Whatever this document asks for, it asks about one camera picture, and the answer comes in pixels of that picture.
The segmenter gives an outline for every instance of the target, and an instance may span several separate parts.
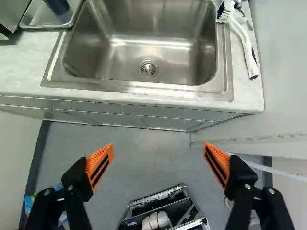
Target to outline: brush bristles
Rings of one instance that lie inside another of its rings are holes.
[[[224,10],[223,13],[216,19],[217,23],[224,23],[230,16],[230,12]]]

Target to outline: stainless steel appliance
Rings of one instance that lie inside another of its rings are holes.
[[[0,1],[0,40],[8,40],[14,33],[19,21],[31,0]]]

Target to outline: gray floor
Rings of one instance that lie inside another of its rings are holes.
[[[213,230],[225,228],[224,194],[189,134],[112,126],[52,123],[37,191],[52,187],[79,157],[114,143],[115,158],[86,209],[94,230],[115,230],[129,201],[186,183]],[[244,159],[262,163],[259,156]]]

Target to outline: white cabinet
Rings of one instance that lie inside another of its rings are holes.
[[[164,117],[142,117],[141,119],[148,128],[185,132],[193,131],[194,129],[198,130],[197,127],[201,127],[203,124],[207,124],[207,126],[215,124],[215,122],[183,120]]]
[[[204,127],[218,123],[217,121],[116,113],[85,112],[76,110],[60,110],[13,105],[0,105],[0,110],[48,121],[89,124],[96,126],[106,125],[161,129],[182,132],[197,131]]]
[[[0,105],[0,110],[8,113],[14,113],[22,116],[28,116],[32,118],[38,118],[49,121],[96,125],[95,122],[86,120],[83,117],[72,115],[70,113],[67,113],[66,111],[60,111],[60,110],[49,110],[49,109],[40,109],[40,108],[31,108],[31,107],[22,107],[22,106],[8,106],[8,105]]]

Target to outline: white brush handle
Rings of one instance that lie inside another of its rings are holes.
[[[248,69],[249,79],[253,80],[258,77],[259,75],[259,68],[256,62],[256,56],[251,44],[250,38],[247,32],[243,29],[243,27],[234,19],[232,15],[230,15],[229,19],[227,20],[229,23],[230,28],[239,35],[242,41],[245,62]]]

